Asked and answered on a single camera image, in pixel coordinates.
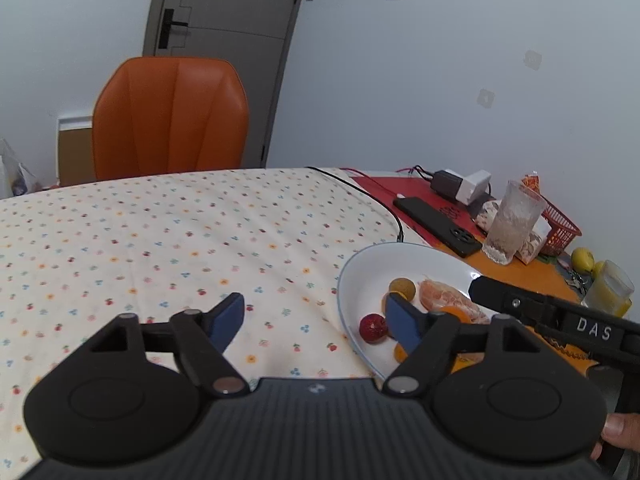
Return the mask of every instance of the wall mark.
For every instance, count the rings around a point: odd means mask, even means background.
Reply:
[[[478,99],[476,99],[476,103],[484,108],[491,108],[494,104],[495,94],[490,90],[482,89],[478,94]]]
[[[542,63],[542,54],[538,54],[535,50],[527,50],[524,53],[523,62],[525,66],[537,70],[540,68],[540,63]]]

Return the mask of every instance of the drinking glass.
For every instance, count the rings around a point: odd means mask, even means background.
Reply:
[[[597,278],[587,291],[582,304],[619,316],[625,301],[633,294],[634,284],[615,263],[607,260]]]
[[[497,264],[507,265],[522,247],[546,208],[546,200],[523,183],[510,180],[482,251]]]

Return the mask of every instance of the table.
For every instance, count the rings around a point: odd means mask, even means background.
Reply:
[[[432,207],[444,211],[454,221],[468,229],[478,240],[484,241],[484,234],[473,223],[466,208],[460,204],[448,202],[443,197],[431,191],[430,184],[417,176],[390,176],[387,172],[374,172],[375,182],[382,184],[392,193],[386,192],[377,186],[372,180],[363,177],[354,177],[354,180],[364,189],[375,195],[388,206],[392,206],[397,193],[405,196],[417,196],[428,202]],[[415,223],[404,213],[396,210],[398,216],[418,233],[433,247],[444,251],[456,258],[459,258],[453,251],[441,243],[436,237],[431,235]],[[489,276],[502,282],[510,283],[514,286],[550,294],[567,301],[579,302],[580,298],[575,289],[569,287],[564,281],[565,276],[558,272],[556,266],[546,264],[534,259],[529,265],[523,264],[519,259],[514,258],[508,266],[502,266],[492,262],[482,251],[478,251],[471,256],[464,258],[465,263],[478,269],[485,276]]]
[[[153,176],[0,202],[0,479],[38,460],[22,420],[29,389],[121,312],[162,322],[242,292],[244,325],[225,356],[251,386],[367,375],[335,287],[351,254],[397,234],[377,203],[312,170]]]

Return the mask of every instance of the door handle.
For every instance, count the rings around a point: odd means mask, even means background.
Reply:
[[[187,22],[174,22],[174,9],[165,9],[162,14],[162,23],[160,25],[160,38],[158,39],[158,48],[167,48],[169,45],[169,34],[171,27],[189,27]]]

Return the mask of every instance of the orange chair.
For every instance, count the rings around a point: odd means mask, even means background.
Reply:
[[[238,168],[248,122],[244,89],[228,62],[129,59],[95,104],[95,176]]]

